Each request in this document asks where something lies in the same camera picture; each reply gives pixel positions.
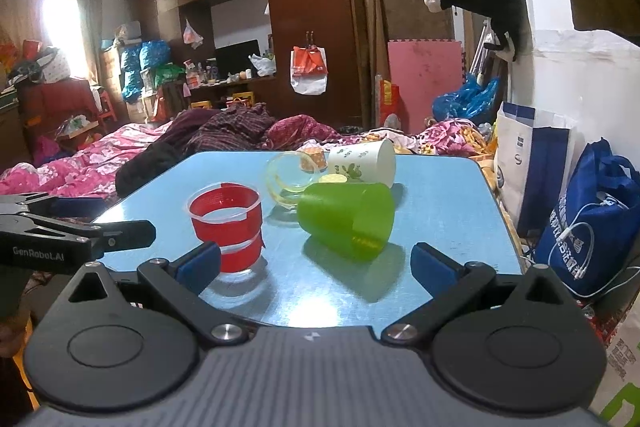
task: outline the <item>window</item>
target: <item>window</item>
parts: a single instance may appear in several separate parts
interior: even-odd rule
[[[78,0],[45,0],[44,23],[51,45],[60,48],[69,61],[71,76],[88,78],[89,69],[84,54],[80,29]]]

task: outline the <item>blue table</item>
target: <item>blue table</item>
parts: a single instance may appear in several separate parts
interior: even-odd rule
[[[150,248],[110,253],[113,269],[135,270],[147,259],[173,261],[200,244],[185,212],[187,199],[216,182],[257,187],[266,247],[251,270],[220,274],[200,297],[213,306],[278,326],[384,327],[431,296],[414,280],[411,249],[425,241],[461,264],[483,261],[520,273],[513,243],[478,165],[465,158],[398,155],[396,221],[386,249],[355,264],[318,244],[295,215],[276,206],[264,168],[276,153],[206,152],[186,159],[97,219],[148,219],[158,230]]]

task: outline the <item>pink floral bedding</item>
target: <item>pink floral bedding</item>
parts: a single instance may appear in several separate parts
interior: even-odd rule
[[[22,192],[48,192],[55,196],[116,195],[116,171],[145,150],[169,128],[157,129],[130,123],[76,153],[36,169],[18,163],[0,176],[0,195]]]

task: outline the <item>white paper cup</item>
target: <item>white paper cup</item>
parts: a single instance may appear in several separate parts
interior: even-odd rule
[[[334,147],[327,174],[344,174],[350,182],[383,183],[391,188],[396,177],[396,151],[391,140]]]

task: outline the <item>red chair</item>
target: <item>red chair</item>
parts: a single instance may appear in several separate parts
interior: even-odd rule
[[[116,117],[116,113],[113,110],[113,105],[111,105],[111,99],[109,98],[109,93],[105,89],[100,90],[100,102],[102,103],[102,111],[98,115],[98,120],[100,120],[100,126],[104,129],[105,134],[109,132],[105,121],[109,118],[113,120],[113,123],[118,122],[118,118]]]

